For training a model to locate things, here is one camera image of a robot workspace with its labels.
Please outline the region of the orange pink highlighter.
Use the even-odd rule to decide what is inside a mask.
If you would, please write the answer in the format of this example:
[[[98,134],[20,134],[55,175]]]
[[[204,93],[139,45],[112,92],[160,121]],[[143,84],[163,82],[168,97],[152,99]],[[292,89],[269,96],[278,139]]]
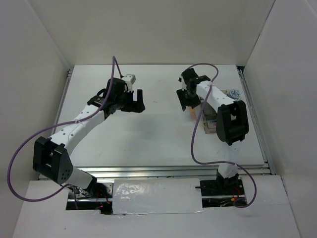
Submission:
[[[196,111],[195,111],[195,109],[189,108],[189,113],[190,113],[191,121],[196,121],[196,120],[197,120],[197,116],[196,116]]]

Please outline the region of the blue white glue jar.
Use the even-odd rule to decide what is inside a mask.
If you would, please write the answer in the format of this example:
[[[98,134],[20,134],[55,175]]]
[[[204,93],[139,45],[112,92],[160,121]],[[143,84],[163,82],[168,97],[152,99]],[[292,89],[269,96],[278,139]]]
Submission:
[[[230,98],[232,98],[233,100],[240,100],[240,98],[241,98],[240,92],[238,90],[236,90],[236,89],[229,90],[228,91],[228,96]]]

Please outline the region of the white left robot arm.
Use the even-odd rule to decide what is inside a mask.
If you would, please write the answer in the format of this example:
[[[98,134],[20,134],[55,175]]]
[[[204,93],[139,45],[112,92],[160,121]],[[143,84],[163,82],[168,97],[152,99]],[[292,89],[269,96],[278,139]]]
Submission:
[[[133,74],[109,80],[107,87],[87,102],[74,124],[49,138],[39,137],[34,144],[33,169],[59,185],[79,188],[87,198],[94,197],[102,185],[93,175],[74,167],[70,156],[80,141],[115,111],[141,113],[145,110],[141,89],[136,91],[137,99],[133,99],[135,81]]]

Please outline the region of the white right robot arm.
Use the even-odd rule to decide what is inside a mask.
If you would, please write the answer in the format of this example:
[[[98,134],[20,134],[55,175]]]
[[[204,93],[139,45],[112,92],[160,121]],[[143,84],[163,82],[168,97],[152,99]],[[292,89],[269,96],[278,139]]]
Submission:
[[[242,100],[236,101],[225,95],[213,84],[214,79],[199,76],[193,67],[181,73],[182,88],[176,91],[182,110],[201,106],[191,140],[191,155],[194,157],[194,139],[200,117],[207,105],[216,111],[216,134],[224,143],[224,161],[220,161],[216,173],[216,189],[228,194],[238,183],[238,165],[241,142],[249,132],[247,107]]]

